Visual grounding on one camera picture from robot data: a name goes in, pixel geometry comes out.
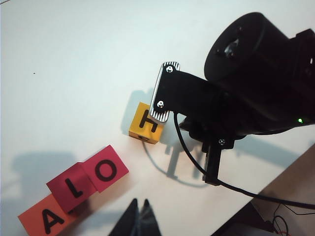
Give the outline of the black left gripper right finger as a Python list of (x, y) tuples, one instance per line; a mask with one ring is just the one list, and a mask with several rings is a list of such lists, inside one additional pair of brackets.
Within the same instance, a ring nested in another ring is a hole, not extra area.
[(139, 216), (141, 236), (161, 236), (158, 222), (148, 199), (145, 199)]

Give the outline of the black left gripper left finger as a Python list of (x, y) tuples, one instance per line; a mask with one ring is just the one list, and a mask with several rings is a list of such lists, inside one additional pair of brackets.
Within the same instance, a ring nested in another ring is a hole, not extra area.
[(135, 236), (138, 224), (138, 201), (133, 199), (122, 214), (109, 236)]

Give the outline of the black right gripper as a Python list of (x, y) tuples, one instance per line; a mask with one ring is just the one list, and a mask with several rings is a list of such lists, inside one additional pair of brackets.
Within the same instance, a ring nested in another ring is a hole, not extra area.
[(188, 157), (203, 173), (207, 184), (221, 184), (218, 179), (221, 151), (232, 149), (236, 140), (242, 139), (223, 125), (224, 93), (209, 82), (181, 71), (160, 71), (157, 77), (157, 121), (165, 123), (169, 113), (186, 116), (184, 122), (174, 124), (182, 147), (187, 151), (180, 129), (189, 132), (191, 138), (203, 144), (206, 161), (203, 168)]

